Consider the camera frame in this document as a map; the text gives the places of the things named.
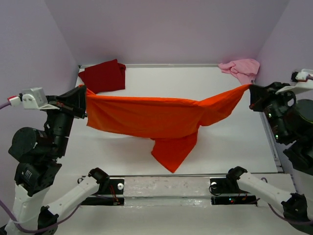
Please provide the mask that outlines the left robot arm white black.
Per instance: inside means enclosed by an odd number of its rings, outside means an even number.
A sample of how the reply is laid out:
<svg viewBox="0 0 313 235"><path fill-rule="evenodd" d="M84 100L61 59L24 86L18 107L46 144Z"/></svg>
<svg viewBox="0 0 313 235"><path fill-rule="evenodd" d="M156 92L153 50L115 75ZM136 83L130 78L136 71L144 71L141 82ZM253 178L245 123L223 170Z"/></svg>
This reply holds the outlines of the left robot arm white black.
<svg viewBox="0 0 313 235"><path fill-rule="evenodd" d="M57 161L66 153L73 121L87 115L86 92L84 85L62 95L45 95L42 88L31 88L8 98L7 105L44 111L47 118L43 130L23 127L12 138L8 152L18 161L14 177L15 199L13 208L6 210L10 219L1 228L1 234L52 235L85 199L108 189L109 175L94 168L64 196L43 205L61 169Z"/></svg>

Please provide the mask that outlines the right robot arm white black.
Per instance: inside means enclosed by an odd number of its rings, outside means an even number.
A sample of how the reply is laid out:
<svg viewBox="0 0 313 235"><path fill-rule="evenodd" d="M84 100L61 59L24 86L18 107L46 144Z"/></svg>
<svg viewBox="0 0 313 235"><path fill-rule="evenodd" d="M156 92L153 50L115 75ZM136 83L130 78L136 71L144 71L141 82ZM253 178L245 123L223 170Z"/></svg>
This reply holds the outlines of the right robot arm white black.
<svg viewBox="0 0 313 235"><path fill-rule="evenodd" d="M293 174L269 179L242 167L232 168L225 186L231 192L249 192L268 204L276 216L294 229L313 233L313 101L297 99L304 91L298 86L274 82L268 86L250 85L252 111L265 115L273 138L287 148Z"/></svg>

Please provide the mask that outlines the orange t-shirt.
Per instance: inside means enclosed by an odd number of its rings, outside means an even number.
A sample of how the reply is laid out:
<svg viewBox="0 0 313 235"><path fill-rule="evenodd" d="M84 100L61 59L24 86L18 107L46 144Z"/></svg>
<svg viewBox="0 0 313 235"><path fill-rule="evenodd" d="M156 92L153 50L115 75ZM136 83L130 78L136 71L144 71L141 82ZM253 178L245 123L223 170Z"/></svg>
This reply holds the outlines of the orange t-shirt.
<svg viewBox="0 0 313 235"><path fill-rule="evenodd" d="M230 116L249 87L242 85L201 101L107 96L87 90L87 125L100 131L153 140L152 156L175 173L197 144L199 128Z"/></svg>

